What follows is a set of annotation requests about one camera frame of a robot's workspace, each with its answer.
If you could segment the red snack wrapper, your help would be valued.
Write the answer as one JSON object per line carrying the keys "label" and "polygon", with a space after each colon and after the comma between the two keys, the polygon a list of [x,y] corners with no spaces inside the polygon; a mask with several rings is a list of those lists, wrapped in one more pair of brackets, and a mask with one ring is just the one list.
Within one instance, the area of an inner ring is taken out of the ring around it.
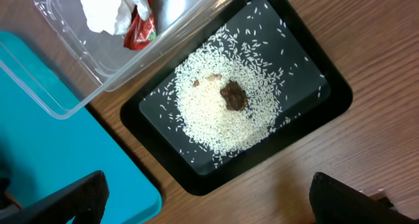
{"label": "red snack wrapper", "polygon": [[147,20],[140,18],[137,6],[132,12],[132,23],[124,38],[124,47],[130,50],[143,50],[156,38],[156,22],[154,12],[151,11]]}

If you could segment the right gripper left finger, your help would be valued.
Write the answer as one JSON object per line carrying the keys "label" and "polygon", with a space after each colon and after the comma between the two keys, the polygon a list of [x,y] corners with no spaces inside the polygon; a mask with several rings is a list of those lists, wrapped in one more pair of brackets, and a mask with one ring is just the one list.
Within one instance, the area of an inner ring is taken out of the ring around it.
{"label": "right gripper left finger", "polygon": [[1,219],[4,224],[101,223],[109,188],[98,170]]}

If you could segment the white napkin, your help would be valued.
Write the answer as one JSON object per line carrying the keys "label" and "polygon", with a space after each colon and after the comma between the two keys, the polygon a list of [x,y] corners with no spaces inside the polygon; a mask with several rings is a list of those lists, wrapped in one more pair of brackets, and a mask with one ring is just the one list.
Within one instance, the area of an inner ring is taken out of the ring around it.
{"label": "white napkin", "polygon": [[148,0],[81,0],[88,28],[110,35],[125,35],[132,23],[132,13],[146,21],[151,16]]}

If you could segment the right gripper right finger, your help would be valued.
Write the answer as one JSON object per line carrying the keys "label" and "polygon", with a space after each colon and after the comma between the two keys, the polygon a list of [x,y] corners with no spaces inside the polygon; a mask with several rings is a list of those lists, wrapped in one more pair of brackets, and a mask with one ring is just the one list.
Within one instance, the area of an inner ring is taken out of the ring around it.
{"label": "right gripper right finger", "polygon": [[316,224],[418,224],[385,193],[367,196],[323,172],[314,174],[309,200]]}

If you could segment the brown food scrap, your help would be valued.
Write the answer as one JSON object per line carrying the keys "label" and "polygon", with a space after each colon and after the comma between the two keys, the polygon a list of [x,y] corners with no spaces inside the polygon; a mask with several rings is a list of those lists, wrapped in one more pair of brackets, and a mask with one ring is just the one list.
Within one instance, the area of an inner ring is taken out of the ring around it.
{"label": "brown food scrap", "polygon": [[246,92],[237,82],[230,81],[220,90],[220,94],[226,102],[226,108],[230,111],[243,111],[248,105]]}

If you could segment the pile of rice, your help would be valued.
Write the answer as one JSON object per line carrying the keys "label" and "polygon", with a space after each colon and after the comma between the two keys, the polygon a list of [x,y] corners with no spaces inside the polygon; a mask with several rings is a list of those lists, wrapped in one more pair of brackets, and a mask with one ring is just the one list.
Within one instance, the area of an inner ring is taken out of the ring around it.
{"label": "pile of rice", "polygon": [[[242,152],[274,132],[274,121],[284,115],[283,71],[263,54],[273,42],[258,37],[257,17],[267,5],[251,8],[246,28],[222,25],[175,68],[174,78],[157,90],[161,107],[174,105],[168,115],[175,129],[216,155]],[[243,111],[230,111],[220,94],[230,81],[246,92]]]}

